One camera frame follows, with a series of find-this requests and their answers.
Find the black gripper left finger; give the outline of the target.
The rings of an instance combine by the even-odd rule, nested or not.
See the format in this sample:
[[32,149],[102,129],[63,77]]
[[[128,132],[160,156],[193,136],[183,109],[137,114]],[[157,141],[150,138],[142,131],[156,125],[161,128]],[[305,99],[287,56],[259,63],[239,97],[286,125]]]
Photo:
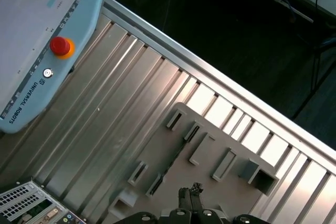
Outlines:
[[135,214],[132,214],[129,217],[126,217],[122,220],[117,221],[116,223],[191,223],[193,207],[191,203],[190,191],[188,188],[181,188],[178,191],[178,203],[179,207],[173,210],[168,211],[167,214],[156,217],[154,214],[149,212],[141,211]]

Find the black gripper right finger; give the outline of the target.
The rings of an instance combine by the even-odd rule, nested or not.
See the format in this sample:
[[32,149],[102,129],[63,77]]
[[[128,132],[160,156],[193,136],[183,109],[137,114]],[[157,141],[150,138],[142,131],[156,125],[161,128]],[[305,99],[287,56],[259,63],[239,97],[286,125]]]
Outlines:
[[252,215],[242,214],[236,217],[226,217],[222,211],[205,208],[201,200],[203,185],[194,183],[191,187],[191,223],[249,223],[262,224],[263,220]]

